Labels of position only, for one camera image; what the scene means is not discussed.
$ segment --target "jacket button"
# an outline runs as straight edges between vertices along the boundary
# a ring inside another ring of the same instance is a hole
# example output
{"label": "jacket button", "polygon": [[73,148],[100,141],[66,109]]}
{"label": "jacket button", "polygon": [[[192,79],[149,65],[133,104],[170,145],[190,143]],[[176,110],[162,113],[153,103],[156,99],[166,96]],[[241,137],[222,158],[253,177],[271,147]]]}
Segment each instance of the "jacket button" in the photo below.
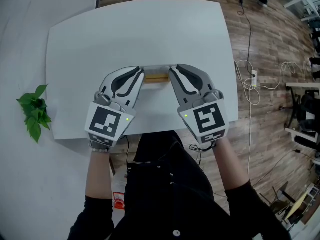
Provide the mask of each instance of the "jacket button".
{"label": "jacket button", "polygon": [[174,235],[175,237],[180,237],[180,236],[181,236],[181,233],[180,233],[179,230],[175,230],[175,231],[173,231],[173,235]]}

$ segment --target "black cable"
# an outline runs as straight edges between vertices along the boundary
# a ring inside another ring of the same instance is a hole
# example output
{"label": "black cable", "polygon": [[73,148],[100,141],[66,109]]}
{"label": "black cable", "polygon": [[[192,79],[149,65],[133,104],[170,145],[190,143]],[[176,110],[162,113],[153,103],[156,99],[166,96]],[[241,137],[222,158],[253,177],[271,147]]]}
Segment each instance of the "black cable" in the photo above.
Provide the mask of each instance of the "black cable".
{"label": "black cable", "polygon": [[248,21],[249,23],[249,27],[250,27],[250,36],[249,36],[249,47],[248,47],[248,59],[247,59],[247,65],[246,65],[246,70],[248,71],[248,73],[255,77],[254,74],[251,74],[251,72],[249,71],[249,57],[250,57],[250,46],[251,46],[251,35],[252,35],[252,28],[251,28],[251,22],[250,20],[248,19],[248,16],[246,15],[246,12],[245,12],[245,8],[244,8],[244,4],[243,4],[243,0],[240,0],[240,4],[241,4],[241,8],[242,8],[242,12],[241,11],[237,11],[236,13],[239,15],[239,16],[245,16],[246,20]]}
{"label": "black cable", "polygon": [[299,151],[298,149],[295,151],[296,153],[298,153],[298,154],[302,154],[302,155],[304,155],[304,156],[306,156],[306,157],[310,158],[311,160],[314,160],[314,161],[318,162],[318,160],[316,160],[316,159],[312,158],[310,155],[307,155],[307,154],[304,154],[304,153],[301,153],[301,152],[299,153],[299,152],[297,152],[297,151]]}
{"label": "black cable", "polygon": [[128,150],[126,151],[125,161],[126,161],[126,163],[128,163],[128,153],[129,153],[129,149],[130,149],[130,142],[129,142],[128,136],[125,136],[125,137],[126,137],[126,140],[128,141]]}
{"label": "black cable", "polygon": [[276,168],[276,166],[277,166],[287,155],[289,155],[291,152],[295,152],[295,151],[292,150],[292,151],[286,153],[286,154],[275,164],[275,166],[274,166],[266,175],[264,175],[261,179],[259,179],[259,181],[258,181],[256,184],[254,184],[252,187],[256,186],[256,185],[257,185],[259,182],[261,182],[265,177],[267,177],[267,176]]}
{"label": "black cable", "polygon": [[199,160],[199,164],[198,164],[198,165],[200,166],[201,161],[202,161],[202,154],[201,154],[201,152],[209,151],[209,150],[211,150],[212,148],[214,148],[215,146],[216,146],[216,142],[215,142],[215,141],[212,141],[211,145],[210,145],[209,147],[207,147],[207,148],[199,148],[197,144],[191,144],[191,145],[189,146],[189,149],[192,150],[192,151],[198,151],[198,155],[197,155],[195,161],[198,160],[198,157],[199,157],[199,155],[200,155],[200,160]]}
{"label": "black cable", "polygon": [[220,195],[220,194],[217,194],[217,193],[215,193],[215,192],[213,192],[213,194],[216,195],[216,196],[222,197],[222,198],[228,198],[228,197],[226,197],[225,195]]}
{"label": "black cable", "polygon": [[166,155],[172,150],[172,148],[173,148],[176,144],[179,144],[179,145],[181,146],[181,144],[180,144],[179,141],[175,141],[174,143],[172,143],[172,145],[171,145],[171,147],[169,148],[169,150],[168,150],[163,156],[161,156],[161,157],[159,158],[159,161],[162,160],[164,157],[166,157]]}

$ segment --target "white cable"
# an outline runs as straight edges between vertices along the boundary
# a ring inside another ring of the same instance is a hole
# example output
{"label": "white cable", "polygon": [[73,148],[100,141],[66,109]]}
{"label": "white cable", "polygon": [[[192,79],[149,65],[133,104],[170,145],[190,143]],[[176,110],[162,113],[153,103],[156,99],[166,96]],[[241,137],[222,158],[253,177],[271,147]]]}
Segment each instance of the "white cable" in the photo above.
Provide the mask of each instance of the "white cable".
{"label": "white cable", "polygon": [[[304,77],[304,80],[306,79],[306,72],[305,72],[305,66],[303,65],[303,69],[301,69],[301,67],[296,64],[296,63],[293,63],[293,62],[284,62],[281,64],[281,69],[280,69],[280,74],[279,74],[279,83],[276,85],[275,88],[269,88],[267,86],[264,86],[264,85],[258,85],[256,87],[253,87],[252,84],[247,84],[247,81],[248,80],[251,80],[253,79],[252,77],[246,79],[245,81],[243,81],[243,78],[242,78],[242,75],[241,75],[241,72],[240,72],[240,69],[239,69],[239,63],[240,62],[246,62],[246,63],[249,63],[250,67],[252,70],[254,70],[254,67],[252,66],[252,64],[250,62],[248,62],[247,60],[239,60],[238,62],[237,61],[234,61],[235,63],[235,70],[236,70],[236,73],[237,73],[237,76],[240,80],[240,82],[242,83],[242,87],[243,87],[243,91],[244,91],[244,95],[245,95],[245,98],[246,100],[249,102],[250,104],[250,114],[249,114],[249,117],[250,117],[250,128],[249,128],[249,159],[248,159],[248,175],[249,175],[249,172],[250,172],[250,159],[251,159],[251,128],[252,128],[252,117],[251,117],[251,110],[252,110],[252,106],[257,106],[259,105],[260,103],[260,93],[259,91],[257,90],[258,87],[260,88],[267,88],[268,90],[275,90],[278,88],[278,86],[280,85],[281,83],[281,73],[282,72],[286,72],[287,68],[289,68],[290,72],[292,74],[295,74],[296,73],[296,69],[294,67],[294,65],[296,65],[300,70],[301,70],[301,74],[302,76]],[[258,97],[259,97],[259,100],[257,103],[252,103],[251,102],[251,98],[250,98],[250,91],[252,90],[255,90],[258,94]]]}

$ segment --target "leaf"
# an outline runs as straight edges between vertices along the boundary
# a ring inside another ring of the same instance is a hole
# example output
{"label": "leaf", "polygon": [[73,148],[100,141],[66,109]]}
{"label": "leaf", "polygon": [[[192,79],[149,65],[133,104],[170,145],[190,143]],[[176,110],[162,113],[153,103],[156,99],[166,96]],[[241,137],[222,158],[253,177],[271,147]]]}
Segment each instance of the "leaf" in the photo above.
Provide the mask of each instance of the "leaf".
{"label": "leaf", "polygon": [[52,122],[51,118],[47,115],[46,112],[43,113],[42,118],[46,123],[51,123]]}
{"label": "leaf", "polygon": [[38,122],[35,122],[32,128],[30,128],[30,136],[38,143],[39,138],[41,136],[41,128]]}
{"label": "leaf", "polygon": [[40,96],[45,92],[46,88],[47,88],[47,84],[46,85],[39,85],[38,88],[35,90],[35,97],[37,99],[40,98]]}
{"label": "leaf", "polygon": [[40,122],[40,124],[42,124],[43,127],[50,130],[49,125],[45,122],[45,120],[42,117],[39,118],[39,122]]}
{"label": "leaf", "polygon": [[37,122],[39,122],[39,112],[40,110],[38,108],[31,112]]}
{"label": "leaf", "polygon": [[27,117],[30,117],[32,115],[32,111],[35,110],[35,107],[30,105],[30,104],[26,104],[26,105],[21,105],[22,107],[22,110],[24,112],[24,114],[27,116]]}
{"label": "leaf", "polygon": [[35,123],[36,123],[35,118],[34,117],[30,117],[28,119],[28,121],[26,122],[26,130],[29,131],[34,126]]}
{"label": "leaf", "polygon": [[35,93],[25,93],[24,95],[21,96],[20,99],[17,99],[17,101],[21,105],[29,105],[31,104],[32,99],[35,98]]}
{"label": "leaf", "polygon": [[41,106],[39,107],[39,109],[45,109],[45,108],[47,108],[48,106],[47,106],[47,104],[46,104],[46,101],[42,98],[41,99],[41,101],[42,101],[42,104],[41,104]]}

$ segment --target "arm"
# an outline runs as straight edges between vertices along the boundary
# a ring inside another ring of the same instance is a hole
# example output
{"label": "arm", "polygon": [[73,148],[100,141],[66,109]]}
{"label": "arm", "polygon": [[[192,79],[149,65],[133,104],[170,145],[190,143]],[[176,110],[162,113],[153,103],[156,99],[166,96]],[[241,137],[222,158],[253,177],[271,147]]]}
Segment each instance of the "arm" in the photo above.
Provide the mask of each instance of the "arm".
{"label": "arm", "polygon": [[109,153],[92,152],[85,195],[95,199],[112,199]]}
{"label": "arm", "polygon": [[109,154],[92,152],[85,195],[84,211],[71,228],[68,240],[105,240],[115,228]]}
{"label": "arm", "polygon": [[289,232],[251,186],[229,140],[226,137],[217,140],[213,152],[226,190],[230,215],[239,230],[251,238],[261,233],[264,240],[291,239]]}
{"label": "arm", "polygon": [[225,190],[239,188],[249,181],[248,174],[226,137],[216,141],[213,152]]}

